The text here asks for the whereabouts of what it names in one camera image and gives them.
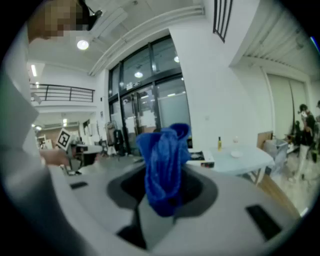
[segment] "white shirt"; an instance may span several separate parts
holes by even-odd
[[[31,105],[27,71],[28,29],[23,26],[6,53],[0,72],[0,145],[22,148],[29,154],[39,154],[31,124],[38,116]]]

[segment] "hand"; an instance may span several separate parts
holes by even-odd
[[[69,159],[63,150],[39,150],[40,156],[44,158],[47,165],[69,166]]]

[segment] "floor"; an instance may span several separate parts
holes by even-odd
[[[320,161],[314,163],[308,159],[303,169],[306,172],[313,172],[320,175]],[[288,155],[287,163],[279,174],[272,175],[272,180],[264,179],[259,187],[261,187],[267,194],[284,205],[291,213],[293,212],[290,203],[285,202],[284,197],[280,196],[279,190],[272,184],[272,181],[281,189],[289,198],[298,213],[302,216],[312,206],[313,200],[319,191],[320,176],[312,180],[296,179],[295,183],[288,180],[292,177],[292,173],[298,169],[299,158],[297,153],[293,152]]]

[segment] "metal railing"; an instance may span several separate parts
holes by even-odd
[[[232,2],[233,0],[219,0],[219,2],[218,0],[214,0],[213,33],[217,34],[220,37],[220,39],[223,41],[223,43],[225,42],[226,34],[229,26]]]
[[[94,102],[94,91],[74,86],[30,84],[31,101]]]

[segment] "yellow bottle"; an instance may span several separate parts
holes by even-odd
[[[221,137],[219,137],[219,140],[218,140],[218,151],[221,151],[222,149],[222,141],[221,141]]]

